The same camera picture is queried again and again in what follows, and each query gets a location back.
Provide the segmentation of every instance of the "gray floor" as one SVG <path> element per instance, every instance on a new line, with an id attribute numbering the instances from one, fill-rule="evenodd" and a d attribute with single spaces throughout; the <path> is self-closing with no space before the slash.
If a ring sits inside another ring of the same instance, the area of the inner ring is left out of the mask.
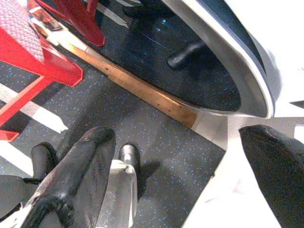
<path id="1" fill-rule="evenodd" d="M 58 134 L 18 113 L 3 127 L 21 132 L 12 145 L 29 156 L 34 145 L 47 141 L 57 148 L 59 156 L 64 156 L 86 130 L 109 126 L 116 132 L 116 153 L 128 141 L 141 150 L 142 197 L 134 227 L 180 227 L 224 150 L 112 83 L 83 61 L 74 60 L 85 71 L 83 82 L 74 88 L 54 83 L 33 100 L 58 115 L 69 130 Z M 0 69 L 1 75 L 9 75 L 1 77 L 0 83 L 15 91 L 21 89 L 15 86 L 20 78 L 24 85 L 33 80 L 33 75 L 4 63 Z M 0 162 L 1 174 L 28 176 L 5 159 Z"/>

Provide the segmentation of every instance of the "black boot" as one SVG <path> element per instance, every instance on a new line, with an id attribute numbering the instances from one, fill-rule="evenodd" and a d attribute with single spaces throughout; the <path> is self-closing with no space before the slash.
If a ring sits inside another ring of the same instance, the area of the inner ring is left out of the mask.
<path id="1" fill-rule="evenodd" d="M 141 0 L 141 6 L 123 6 L 123 12 L 134 19 L 156 19 L 174 16 L 174 13 L 160 0 Z"/>
<path id="2" fill-rule="evenodd" d="M 189 43 L 179 52 L 173 54 L 167 59 L 168 65 L 173 69 L 183 69 L 188 61 L 197 55 L 206 51 L 208 47 L 202 40 Z"/>

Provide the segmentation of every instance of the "silver surface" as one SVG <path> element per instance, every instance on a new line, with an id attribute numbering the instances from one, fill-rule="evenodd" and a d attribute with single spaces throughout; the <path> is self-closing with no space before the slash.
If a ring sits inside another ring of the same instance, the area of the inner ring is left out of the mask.
<path id="1" fill-rule="evenodd" d="M 241 107 L 237 114 L 271 118 L 274 114 L 274 101 L 265 82 L 266 75 L 249 48 L 208 7 L 198 1 L 162 1 L 198 34 L 229 72 L 241 97 Z M 192 108 L 216 114 L 233 113 Z"/>
<path id="2" fill-rule="evenodd" d="M 97 228 L 129 228 L 137 205 L 137 178 L 133 166 L 112 160 L 108 187 Z"/>

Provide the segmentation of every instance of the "red chair leg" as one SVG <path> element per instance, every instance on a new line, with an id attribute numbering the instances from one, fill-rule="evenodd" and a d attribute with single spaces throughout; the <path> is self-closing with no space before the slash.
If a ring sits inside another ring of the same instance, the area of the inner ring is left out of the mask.
<path id="1" fill-rule="evenodd" d="M 78 65 L 53 49 L 43 38 L 40 41 L 44 62 L 38 61 L 0 28 L 0 61 L 40 75 L 37 80 L 0 109 L 0 127 L 52 82 L 57 81 L 69 86 L 76 86 L 83 79 L 83 70 Z M 12 141 L 17 136 L 16 132 L 0 130 L 0 140 Z"/>
<path id="2" fill-rule="evenodd" d="M 53 0 L 60 12 L 43 2 L 39 5 L 54 13 L 72 25 L 92 44 L 100 47 L 105 45 L 105 37 L 95 21 L 98 0 L 88 1 L 87 9 L 81 0 Z"/>
<path id="3" fill-rule="evenodd" d="M 0 127 L 4 125 L 19 109 L 21 109 L 28 101 L 38 95 L 45 87 L 53 81 L 40 77 L 32 82 L 29 86 L 23 89 L 15 98 L 10 100 L 5 106 L 0 109 Z M 13 141 L 19 133 L 0 130 L 0 140 Z"/>

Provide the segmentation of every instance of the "red chair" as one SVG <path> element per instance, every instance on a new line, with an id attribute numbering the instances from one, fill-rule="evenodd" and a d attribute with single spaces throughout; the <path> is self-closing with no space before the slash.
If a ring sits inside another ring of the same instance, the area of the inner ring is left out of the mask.
<path id="1" fill-rule="evenodd" d="M 88 0 L 87 8 L 81 0 L 53 0 L 60 12 L 43 0 L 36 2 L 47 11 L 72 24 L 88 41 L 96 46 L 105 45 L 105 37 L 95 21 L 98 0 Z"/>
<path id="2" fill-rule="evenodd" d="M 31 28 L 27 12 L 16 0 L 0 1 L 0 61 L 40 76 L 0 109 L 0 127 L 52 82 L 76 86 L 83 79 L 78 65 Z M 11 142 L 18 135 L 0 130 L 0 140 Z"/>

